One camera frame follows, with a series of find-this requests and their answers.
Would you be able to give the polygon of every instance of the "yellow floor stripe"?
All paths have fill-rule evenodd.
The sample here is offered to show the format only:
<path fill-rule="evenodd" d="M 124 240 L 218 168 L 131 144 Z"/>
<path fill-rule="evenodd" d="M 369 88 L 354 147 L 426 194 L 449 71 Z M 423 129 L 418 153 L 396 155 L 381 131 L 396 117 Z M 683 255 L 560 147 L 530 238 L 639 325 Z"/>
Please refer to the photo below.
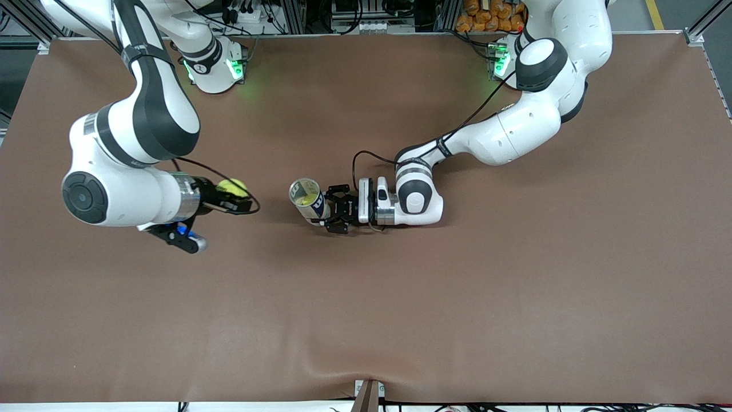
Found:
<path fill-rule="evenodd" d="M 648 13 L 651 15 L 653 28 L 656 30 L 665 30 L 663 28 L 663 22 L 661 21 L 661 14 L 658 13 L 656 0 L 646 0 L 646 7 L 648 7 Z"/>

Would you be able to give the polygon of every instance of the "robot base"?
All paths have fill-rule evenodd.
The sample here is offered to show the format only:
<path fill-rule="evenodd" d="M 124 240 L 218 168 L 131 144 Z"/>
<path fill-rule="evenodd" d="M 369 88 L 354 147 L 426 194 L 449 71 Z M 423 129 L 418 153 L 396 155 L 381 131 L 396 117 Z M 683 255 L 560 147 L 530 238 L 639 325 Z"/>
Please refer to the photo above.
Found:
<path fill-rule="evenodd" d="M 190 83 L 198 86 L 202 92 L 212 95 L 223 93 L 235 84 L 244 84 L 247 75 L 247 60 L 249 59 L 248 48 L 226 37 L 218 37 L 217 39 L 221 42 L 223 48 L 222 56 L 211 67 L 209 73 L 197 73 L 183 61 L 188 69 Z"/>
<path fill-rule="evenodd" d="M 501 81 L 516 70 L 518 52 L 515 44 L 519 36 L 520 34 L 508 34 L 494 43 L 488 43 L 488 46 L 486 46 L 485 51 L 489 57 L 488 75 L 490 80 Z M 506 86 L 515 89 L 516 77 L 508 79 Z"/>

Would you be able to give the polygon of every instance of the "green led light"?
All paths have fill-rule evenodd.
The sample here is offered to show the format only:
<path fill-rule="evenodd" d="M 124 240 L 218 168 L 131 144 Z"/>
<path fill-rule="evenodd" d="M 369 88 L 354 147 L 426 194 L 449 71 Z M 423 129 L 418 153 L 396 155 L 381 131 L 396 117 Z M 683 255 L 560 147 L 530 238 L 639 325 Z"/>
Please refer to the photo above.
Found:
<path fill-rule="evenodd" d="M 231 60 L 226 59 L 226 64 L 229 66 L 229 70 L 231 71 L 231 75 L 234 77 L 234 80 L 239 80 L 244 76 L 242 63 L 232 62 Z"/>
<path fill-rule="evenodd" d="M 493 72 L 498 77 L 503 77 L 506 74 L 506 69 L 508 68 L 508 63 L 511 61 L 511 53 L 508 51 L 503 53 L 503 56 L 501 56 L 500 59 L 496 62 L 496 66 L 493 69 Z"/>
<path fill-rule="evenodd" d="M 183 65 L 185 66 L 185 70 L 186 70 L 186 71 L 188 72 L 188 78 L 189 78 L 189 79 L 190 79 L 191 81 L 194 81 L 194 80 L 193 80 L 193 73 L 191 73 L 191 72 L 190 72 L 190 67 L 188 66 L 188 62 L 186 62 L 186 61 L 184 60 L 184 61 L 183 61 Z"/>

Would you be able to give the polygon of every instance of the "tennis ball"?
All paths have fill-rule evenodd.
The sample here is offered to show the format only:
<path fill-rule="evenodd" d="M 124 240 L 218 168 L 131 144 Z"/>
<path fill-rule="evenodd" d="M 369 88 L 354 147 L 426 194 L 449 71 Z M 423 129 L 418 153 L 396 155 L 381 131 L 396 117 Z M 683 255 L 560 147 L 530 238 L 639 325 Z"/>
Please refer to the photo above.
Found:
<path fill-rule="evenodd" d="M 246 197 L 249 196 L 249 193 L 246 190 L 242 190 L 239 188 L 239 186 L 246 189 L 247 186 L 239 179 L 231 179 L 231 180 L 222 180 L 218 185 L 216 185 L 216 190 L 218 191 L 224 191 L 230 194 L 233 194 L 234 196 L 239 197 Z"/>
<path fill-rule="evenodd" d="M 315 203 L 317 198 L 318 198 L 317 194 L 308 194 L 307 196 L 305 196 L 301 199 L 298 199 L 296 201 L 296 203 L 300 206 L 311 205 L 311 204 Z"/>

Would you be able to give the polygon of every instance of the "silver metal band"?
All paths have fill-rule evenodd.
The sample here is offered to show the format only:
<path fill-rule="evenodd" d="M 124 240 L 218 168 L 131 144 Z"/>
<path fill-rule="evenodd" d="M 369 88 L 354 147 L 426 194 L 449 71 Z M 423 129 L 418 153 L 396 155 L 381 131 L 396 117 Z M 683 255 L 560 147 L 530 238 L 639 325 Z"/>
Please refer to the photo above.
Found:
<path fill-rule="evenodd" d="M 195 182 L 191 176 L 182 172 L 170 172 L 180 188 L 181 205 L 176 215 L 168 222 L 184 221 L 192 217 L 201 204 L 201 192 L 193 188 Z"/>
<path fill-rule="evenodd" d="M 394 216 L 396 214 L 396 205 L 398 201 L 397 195 L 390 194 L 389 198 L 391 206 L 388 209 L 382 209 L 378 206 L 378 202 L 376 203 L 376 224 L 394 226 Z"/>
<path fill-rule="evenodd" d="M 401 179 L 404 175 L 408 173 L 422 173 L 432 179 L 432 173 L 429 170 L 420 169 L 419 167 L 409 167 L 407 169 L 402 169 L 399 171 L 399 174 L 397 174 L 397 180 Z"/>

